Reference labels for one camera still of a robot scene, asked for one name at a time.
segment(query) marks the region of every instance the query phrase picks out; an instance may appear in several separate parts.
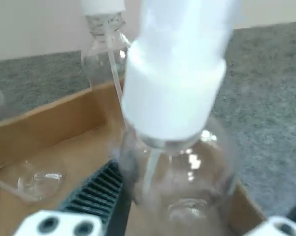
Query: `carpet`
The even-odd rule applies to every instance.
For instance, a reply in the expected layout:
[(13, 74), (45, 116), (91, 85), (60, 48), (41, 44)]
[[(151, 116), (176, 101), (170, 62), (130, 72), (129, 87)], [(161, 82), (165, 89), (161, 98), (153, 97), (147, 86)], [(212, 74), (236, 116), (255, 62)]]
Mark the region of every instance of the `carpet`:
[[(213, 113), (235, 137), (240, 179), (266, 216), (296, 203), (296, 23), (238, 29)], [(0, 62), (0, 89), (14, 113), (89, 86), (80, 52)]]

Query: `black grille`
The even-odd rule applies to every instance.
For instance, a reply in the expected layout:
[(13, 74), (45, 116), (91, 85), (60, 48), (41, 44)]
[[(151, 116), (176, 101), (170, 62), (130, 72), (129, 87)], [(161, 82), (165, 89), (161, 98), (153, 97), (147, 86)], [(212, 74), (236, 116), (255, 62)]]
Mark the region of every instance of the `black grille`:
[(105, 235), (123, 236), (130, 204), (118, 166), (110, 161), (74, 190), (58, 210), (96, 215)]

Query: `white bottle cap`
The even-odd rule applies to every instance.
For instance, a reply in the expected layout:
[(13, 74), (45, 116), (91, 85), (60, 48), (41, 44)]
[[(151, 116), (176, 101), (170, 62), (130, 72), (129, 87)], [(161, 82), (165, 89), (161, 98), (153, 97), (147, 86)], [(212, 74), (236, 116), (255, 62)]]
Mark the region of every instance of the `white bottle cap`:
[(124, 0), (82, 0), (84, 15), (107, 15), (125, 11)]
[(226, 71), (235, 0), (146, 0), (128, 50), (122, 111), (138, 132), (182, 140), (200, 132)]

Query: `brown cardboard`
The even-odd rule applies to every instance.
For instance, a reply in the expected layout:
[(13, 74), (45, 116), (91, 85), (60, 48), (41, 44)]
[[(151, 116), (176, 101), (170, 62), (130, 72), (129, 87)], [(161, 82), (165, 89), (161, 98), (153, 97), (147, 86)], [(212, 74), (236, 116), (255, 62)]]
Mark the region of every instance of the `brown cardboard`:
[[(10, 236), (27, 215), (40, 209), (56, 209), (76, 186), (109, 161), (108, 117), (110, 109), (119, 113), (113, 84), (100, 85), (95, 92), (87, 89), (57, 102), (37, 108), (16, 119), (0, 123), (0, 171), (23, 158), (62, 162), (66, 178), (61, 190), (51, 198), (26, 203), (0, 190), (0, 236)], [(238, 235), (264, 219), (238, 183), (231, 209), (230, 228)], [(132, 208), (127, 235), (133, 235), (136, 221)]]

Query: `bottle neck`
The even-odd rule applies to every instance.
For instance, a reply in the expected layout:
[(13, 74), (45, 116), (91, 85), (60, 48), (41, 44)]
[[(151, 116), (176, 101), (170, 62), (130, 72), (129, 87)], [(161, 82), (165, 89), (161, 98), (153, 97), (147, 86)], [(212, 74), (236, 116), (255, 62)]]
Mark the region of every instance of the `bottle neck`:
[(106, 29), (104, 29), (104, 21), (108, 21), (108, 26), (110, 27), (108, 30), (110, 32), (120, 31), (125, 24), (121, 13), (109, 15), (87, 15), (85, 18), (88, 22), (89, 30), (92, 36), (98, 40), (103, 38), (103, 41), (105, 40), (106, 32)]

